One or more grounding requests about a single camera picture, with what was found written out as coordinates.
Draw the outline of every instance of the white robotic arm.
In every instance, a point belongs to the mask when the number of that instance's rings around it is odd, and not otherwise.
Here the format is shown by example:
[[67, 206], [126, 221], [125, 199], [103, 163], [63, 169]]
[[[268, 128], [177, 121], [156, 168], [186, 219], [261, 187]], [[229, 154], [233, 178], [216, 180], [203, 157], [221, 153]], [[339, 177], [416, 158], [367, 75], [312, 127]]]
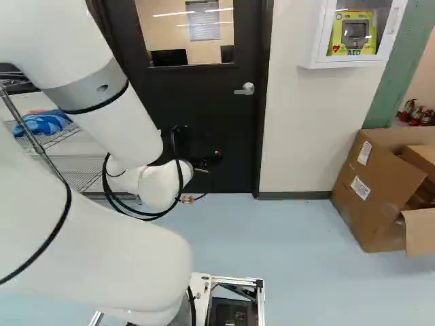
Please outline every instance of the white robotic arm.
[[[1, 2], [0, 62], [20, 68], [111, 154], [108, 174], [123, 173], [113, 182], [157, 209], [170, 206], [179, 188], [175, 161], [147, 167], [162, 153], [160, 133], [84, 0], [8, 2]], [[185, 185], [193, 170], [180, 164]]]
[[[175, 162], [147, 166], [162, 153], [160, 133], [84, 0], [0, 4], [0, 62], [21, 69], [111, 154], [112, 180], [168, 207], [179, 190]], [[23, 154], [3, 124], [0, 146], [0, 291], [66, 297], [138, 325], [167, 325], [189, 284], [188, 243], [65, 187]], [[192, 167], [180, 162], [186, 184]], [[59, 225], [50, 246], [13, 275]]]

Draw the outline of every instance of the fire extinguisher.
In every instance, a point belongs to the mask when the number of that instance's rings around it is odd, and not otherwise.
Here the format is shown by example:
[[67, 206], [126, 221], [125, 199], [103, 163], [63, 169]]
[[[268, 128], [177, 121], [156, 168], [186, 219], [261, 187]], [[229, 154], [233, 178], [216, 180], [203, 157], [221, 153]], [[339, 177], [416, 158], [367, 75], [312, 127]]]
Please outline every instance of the fire extinguisher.
[[411, 114], [415, 110], [415, 101], [416, 101], [415, 98], [413, 98], [412, 100], [407, 100], [404, 109], [399, 116], [401, 121], [408, 122], [410, 120]]
[[426, 110], [421, 119], [421, 126], [429, 126], [433, 117], [434, 117], [434, 110], [432, 109]]
[[424, 106], [420, 106], [417, 110], [414, 110], [414, 112], [411, 113], [411, 121], [409, 122], [410, 126], [418, 126], [420, 125], [420, 121], [424, 114]]

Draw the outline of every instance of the blue cloth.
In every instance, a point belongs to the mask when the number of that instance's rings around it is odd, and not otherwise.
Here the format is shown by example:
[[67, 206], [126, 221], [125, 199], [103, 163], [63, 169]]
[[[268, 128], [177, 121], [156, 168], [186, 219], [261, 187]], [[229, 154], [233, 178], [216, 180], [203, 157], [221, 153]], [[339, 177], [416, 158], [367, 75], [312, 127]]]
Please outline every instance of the blue cloth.
[[[45, 134], [47, 136], [62, 131], [72, 123], [68, 116], [60, 109], [26, 114], [23, 120], [33, 134]], [[22, 126], [16, 125], [14, 136], [22, 137], [23, 135], [24, 130]]]

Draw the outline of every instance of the door lock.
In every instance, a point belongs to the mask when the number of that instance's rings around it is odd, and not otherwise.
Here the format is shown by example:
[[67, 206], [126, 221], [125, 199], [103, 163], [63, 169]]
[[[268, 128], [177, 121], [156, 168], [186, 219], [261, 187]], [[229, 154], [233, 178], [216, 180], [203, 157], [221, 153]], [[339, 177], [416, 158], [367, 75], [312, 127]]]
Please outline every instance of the door lock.
[[243, 85], [242, 90], [235, 90], [234, 95], [252, 95], [253, 93], [255, 93], [255, 91], [256, 87], [254, 86], [254, 84], [248, 82]]

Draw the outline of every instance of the light blue floor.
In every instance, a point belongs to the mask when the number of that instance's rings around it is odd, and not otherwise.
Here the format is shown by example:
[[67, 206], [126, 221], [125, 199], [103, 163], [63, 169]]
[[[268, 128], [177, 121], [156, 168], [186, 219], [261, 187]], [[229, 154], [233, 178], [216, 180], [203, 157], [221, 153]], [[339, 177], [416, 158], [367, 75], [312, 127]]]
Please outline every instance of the light blue floor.
[[[264, 278], [268, 326], [435, 324], [435, 257], [363, 253], [329, 201], [212, 195], [158, 224], [190, 242], [196, 271]], [[87, 326], [91, 316], [77, 304], [0, 296], [0, 325]]]

